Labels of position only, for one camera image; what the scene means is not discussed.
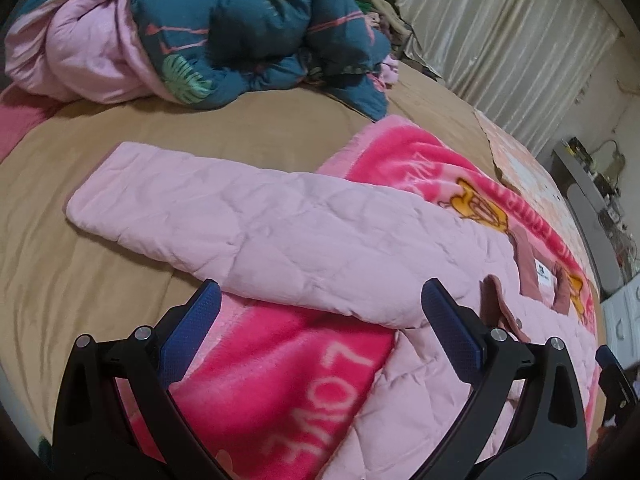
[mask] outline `metal screw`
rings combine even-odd
[[[87,334],[82,334],[76,339],[76,346],[78,348],[84,348],[91,342],[91,338]]]
[[[496,341],[507,341],[507,333],[501,328],[494,328],[491,330],[491,337]]]
[[[145,339],[149,339],[151,336],[151,327],[150,326],[139,326],[134,332],[133,336],[138,341],[144,341]]]
[[[549,341],[551,341],[551,346],[556,350],[562,350],[564,348],[564,341],[559,337],[552,337]]]

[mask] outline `beige bed sheet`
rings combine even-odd
[[[401,65],[390,112],[433,132],[495,177],[471,106]],[[31,131],[0,164],[0,363],[37,426],[51,437],[58,388],[81,333],[122,338],[155,324],[197,282],[168,265],[76,230],[67,194],[116,143],[314,171],[369,120],[307,89],[246,94],[209,112],[157,98],[78,102]]]

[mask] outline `drawer handle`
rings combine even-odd
[[[625,340],[625,335],[622,332],[622,320],[620,320],[616,325],[616,336],[618,337],[618,339],[620,339],[620,341]]]

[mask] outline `white lettering on blanket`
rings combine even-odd
[[[320,364],[323,368],[330,370],[338,356],[343,356],[347,361],[371,368],[374,362],[364,356],[356,354],[351,348],[339,341],[333,341],[324,351],[324,355],[321,358]],[[327,399],[323,398],[321,391],[322,386],[335,385],[340,388],[344,394],[343,400]],[[312,381],[309,388],[306,391],[306,398],[313,404],[316,410],[325,410],[328,412],[342,412],[342,413],[323,413],[322,411],[313,412],[311,410],[305,410],[303,408],[294,408],[291,410],[290,415],[293,420],[296,421],[300,430],[303,433],[308,433],[316,437],[323,446],[319,447],[315,444],[308,442],[298,442],[291,440],[285,435],[276,433],[270,435],[262,446],[262,453],[268,455],[273,452],[273,449],[281,444],[287,448],[287,452],[283,455],[283,460],[286,463],[294,463],[296,458],[302,452],[308,452],[315,456],[321,457],[326,454],[326,448],[332,443],[332,436],[323,428],[313,425],[312,421],[319,422],[333,422],[339,424],[346,420],[349,409],[353,406],[353,403],[358,398],[358,393],[352,384],[348,383],[345,379],[337,376],[323,376]]]

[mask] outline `white curtain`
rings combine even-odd
[[[596,0],[399,0],[407,54],[537,155],[619,29]]]

